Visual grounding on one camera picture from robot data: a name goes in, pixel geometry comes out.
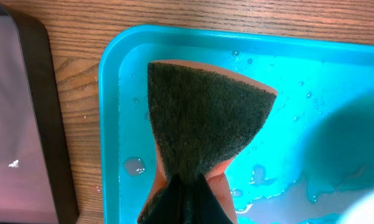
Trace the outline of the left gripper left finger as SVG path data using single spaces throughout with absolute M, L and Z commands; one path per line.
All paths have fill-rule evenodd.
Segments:
M 181 224 L 183 220 L 183 193 L 179 175 L 172 176 L 169 185 L 143 224 Z

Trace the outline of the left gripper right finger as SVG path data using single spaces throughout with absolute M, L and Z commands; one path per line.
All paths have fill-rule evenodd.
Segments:
M 186 188 L 186 224 L 232 224 L 202 174 Z

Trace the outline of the green and red sponge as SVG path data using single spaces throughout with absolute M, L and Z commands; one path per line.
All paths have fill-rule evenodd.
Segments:
M 206 63 L 158 60 L 147 66 L 147 102 L 156 144 L 156 174 L 138 216 L 143 223 L 174 175 L 186 188 L 202 174 L 223 211 L 237 222 L 225 170 L 266 122 L 278 93 L 263 83 Z

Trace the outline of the light blue plate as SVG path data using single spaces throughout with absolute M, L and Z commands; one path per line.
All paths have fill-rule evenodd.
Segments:
M 374 191 L 351 206 L 337 224 L 374 224 Z

